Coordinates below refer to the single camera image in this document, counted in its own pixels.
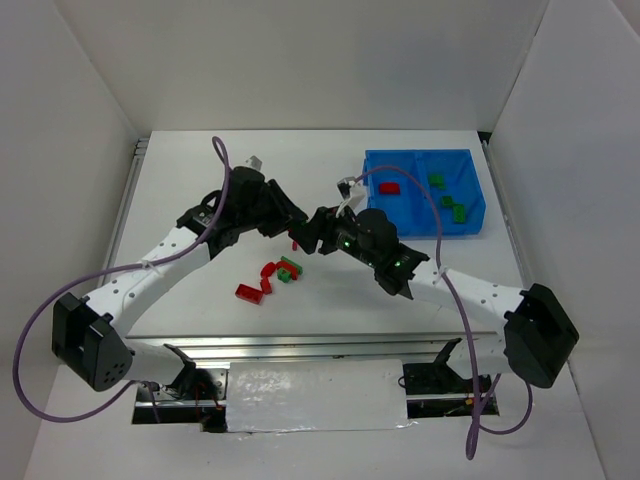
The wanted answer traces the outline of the red arch brick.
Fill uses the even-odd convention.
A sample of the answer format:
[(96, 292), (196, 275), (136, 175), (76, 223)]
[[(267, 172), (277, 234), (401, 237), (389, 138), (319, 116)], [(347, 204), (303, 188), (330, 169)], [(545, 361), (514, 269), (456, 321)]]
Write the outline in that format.
[(260, 276), (262, 278), (268, 278), (272, 276), (276, 272), (276, 270), (277, 270), (277, 264), (275, 262), (268, 262), (262, 267), (260, 271)]

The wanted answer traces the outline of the red sloped brick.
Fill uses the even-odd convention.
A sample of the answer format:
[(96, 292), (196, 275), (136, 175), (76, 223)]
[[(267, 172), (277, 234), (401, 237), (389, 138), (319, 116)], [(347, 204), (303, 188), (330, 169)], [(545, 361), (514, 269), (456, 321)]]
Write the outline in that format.
[(380, 195), (400, 195), (401, 187), (397, 182), (382, 182), (378, 185)]

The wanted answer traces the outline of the red 2x2 brick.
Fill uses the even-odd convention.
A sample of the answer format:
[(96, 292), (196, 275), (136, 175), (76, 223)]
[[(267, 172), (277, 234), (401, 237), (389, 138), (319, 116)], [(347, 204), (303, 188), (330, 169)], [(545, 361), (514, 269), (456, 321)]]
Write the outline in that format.
[(262, 277), (261, 281), (260, 281), (260, 286), (262, 289), (262, 292), (265, 295), (269, 295), (273, 292), (272, 286), (271, 286), (271, 282), (270, 279), (268, 277)]

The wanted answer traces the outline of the large red 2x4 brick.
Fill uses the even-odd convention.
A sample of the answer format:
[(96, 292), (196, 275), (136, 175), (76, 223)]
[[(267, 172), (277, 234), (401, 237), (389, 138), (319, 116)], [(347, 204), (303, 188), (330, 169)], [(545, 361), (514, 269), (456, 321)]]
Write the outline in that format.
[(236, 288), (235, 296), (245, 302), (260, 305), (264, 297), (264, 292), (261, 289), (246, 284), (239, 284)]

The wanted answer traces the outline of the tiny green 1x3 brick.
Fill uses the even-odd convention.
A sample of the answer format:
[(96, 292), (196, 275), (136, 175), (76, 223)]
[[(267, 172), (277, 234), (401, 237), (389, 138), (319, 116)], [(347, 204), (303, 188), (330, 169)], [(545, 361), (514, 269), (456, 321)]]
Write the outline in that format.
[(445, 190), (447, 188), (445, 176), (439, 173), (431, 173), (427, 177), (431, 188)]

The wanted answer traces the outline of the green 2x3 brick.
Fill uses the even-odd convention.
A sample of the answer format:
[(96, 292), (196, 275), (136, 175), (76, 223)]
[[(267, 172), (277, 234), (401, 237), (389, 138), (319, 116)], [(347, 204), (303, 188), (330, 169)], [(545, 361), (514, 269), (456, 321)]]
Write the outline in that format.
[(466, 209), (463, 204), (454, 204), (452, 206), (452, 219), (455, 224), (465, 224), (467, 220)]

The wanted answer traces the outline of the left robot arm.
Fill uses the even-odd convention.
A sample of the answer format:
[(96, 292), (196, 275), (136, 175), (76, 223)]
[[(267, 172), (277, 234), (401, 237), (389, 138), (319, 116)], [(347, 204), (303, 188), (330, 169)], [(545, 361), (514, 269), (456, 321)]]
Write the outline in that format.
[(125, 338), (141, 316), (187, 275), (205, 266), (239, 236), (256, 230), (273, 238), (306, 214), (274, 180), (236, 167), (227, 186), (188, 209), (174, 228), (128, 271), (82, 298), (54, 305), (52, 351), (94, 391), (121, 380), (163, 384), (180, 392), (196, 381), (195, 362), (179, 348), (149, 347)]

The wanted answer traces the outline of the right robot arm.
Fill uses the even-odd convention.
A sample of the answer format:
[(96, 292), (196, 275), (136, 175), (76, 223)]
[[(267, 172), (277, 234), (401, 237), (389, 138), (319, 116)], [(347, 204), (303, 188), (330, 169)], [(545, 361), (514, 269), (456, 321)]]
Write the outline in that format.
[(388, 294), (425, 301), (455, 312), (495, 332), (472, 346), (459, 342), (442, 361), (461, 378), (512, 372), (532, 386), (549, 389), (579, 340), (579, 333), (556, 295), (535, 283), (507, 287), (437, 266), (427, 254), (401, 243), (396, 227), (379, 209), (358, 214), (320, 207), (293, 225), (289, 236), (308, 254), (342, 251), (372, 268)]

